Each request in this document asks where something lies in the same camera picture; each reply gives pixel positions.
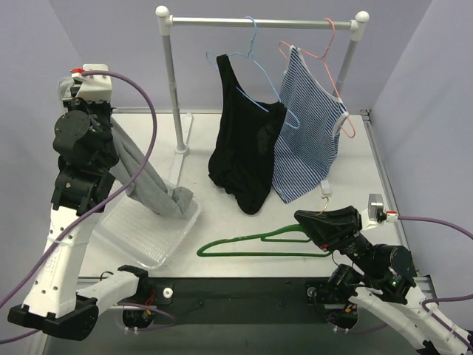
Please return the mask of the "green hanger with gold hook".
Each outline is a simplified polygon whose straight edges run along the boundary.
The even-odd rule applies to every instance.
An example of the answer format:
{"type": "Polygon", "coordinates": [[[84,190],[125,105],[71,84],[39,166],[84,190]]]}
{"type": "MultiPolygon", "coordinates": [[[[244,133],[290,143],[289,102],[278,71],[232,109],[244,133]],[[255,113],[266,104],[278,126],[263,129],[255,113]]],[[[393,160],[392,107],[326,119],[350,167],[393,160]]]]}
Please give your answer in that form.
{"type": "Polygon", "coordinates": [[[283,226],[280,229],[261,234],[244,235],[240,237],[224,238],[215,240],[201,246],[197,251],[198,257],[309,257],[309,258],[327,258],[332,257],[332,252],[308,253],[308,252],[287,252],[287,251],[222,251],[211,252],[210,249],[232,243],[242,243],[252,240],[258,240],[261,243],[311,243],[311,239],[306,235],[304,229],[299,224],[283,226]],[[278,236],[288,233],[301,233],[305,239],[278,238],[278,236]]]}

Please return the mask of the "grey tank top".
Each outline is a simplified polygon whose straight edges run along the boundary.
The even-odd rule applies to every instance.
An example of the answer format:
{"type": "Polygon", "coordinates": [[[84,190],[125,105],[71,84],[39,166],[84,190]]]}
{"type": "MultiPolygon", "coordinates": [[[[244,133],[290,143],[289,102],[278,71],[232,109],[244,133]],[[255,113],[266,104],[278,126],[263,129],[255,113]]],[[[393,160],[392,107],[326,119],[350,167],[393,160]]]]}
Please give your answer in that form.
{"type": "Polygon", "coordinates": [[[111,117],[111,129],[101,128],[85,112],[73,110],[56,121],[53,149],[59,173],[51,198],[52,209],[71,209],[81,216],[104,212],[111,190],[119,182],[128,197],[164,217],[186,213],[193,192],[170,187],[122,126],[111,117]]]}

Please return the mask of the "black tank top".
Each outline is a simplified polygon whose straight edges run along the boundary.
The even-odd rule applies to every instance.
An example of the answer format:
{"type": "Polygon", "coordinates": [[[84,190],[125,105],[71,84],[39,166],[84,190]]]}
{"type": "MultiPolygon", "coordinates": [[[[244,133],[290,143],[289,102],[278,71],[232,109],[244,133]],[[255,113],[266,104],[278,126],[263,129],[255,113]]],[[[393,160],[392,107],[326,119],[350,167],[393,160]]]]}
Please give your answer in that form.
{"type": "Polygon", "coordinates": [[[222,114],[208,162],[213,183],[233,195],[249,215],[259,212],[272,187],[275,145],[286,107],[252,101],[239,84],[227,55],[217,57],[222,84],[222,114]]]}

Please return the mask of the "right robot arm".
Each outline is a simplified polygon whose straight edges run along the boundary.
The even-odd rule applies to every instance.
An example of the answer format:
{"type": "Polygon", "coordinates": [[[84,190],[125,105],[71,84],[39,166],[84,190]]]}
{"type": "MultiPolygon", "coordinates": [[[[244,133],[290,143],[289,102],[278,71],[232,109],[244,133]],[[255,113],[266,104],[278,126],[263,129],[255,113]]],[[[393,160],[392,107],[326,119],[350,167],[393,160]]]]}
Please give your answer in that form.
{"type": "Polygon", "coordinates": [[[364,231],[394,222],[398,215],[381,206],[362,212],[353,206],[329,212],[298,210],[294,217],[322,251],[351,260],[332,273],[327,291],[397,331],[418,354],[468,354],[472,333],[456,325],[429,300],[413,277],[411,252],[404,246],[373,245],[364,231]]]}

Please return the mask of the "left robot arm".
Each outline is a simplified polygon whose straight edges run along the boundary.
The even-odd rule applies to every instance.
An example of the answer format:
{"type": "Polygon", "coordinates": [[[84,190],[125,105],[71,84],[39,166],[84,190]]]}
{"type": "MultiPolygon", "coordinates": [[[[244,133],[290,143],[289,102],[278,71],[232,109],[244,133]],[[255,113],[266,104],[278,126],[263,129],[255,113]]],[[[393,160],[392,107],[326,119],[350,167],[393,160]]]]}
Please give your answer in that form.
{"type": "Polygon", "coordinates": [[[86,339],[108,308],[123,300],[144,304],[151,296],[147,271],[124,265],[89,288],[78,274],[92,232],[121,183],[132,199],[157,212],[175,212],[167,185],[133,140],[112,118],[111,84],[60,83],[65,113],[57,120],[53,148],[59,173],[52,194],[44,254],[28,274],[33,286],[9,322],[59,339],[86,339]]]}

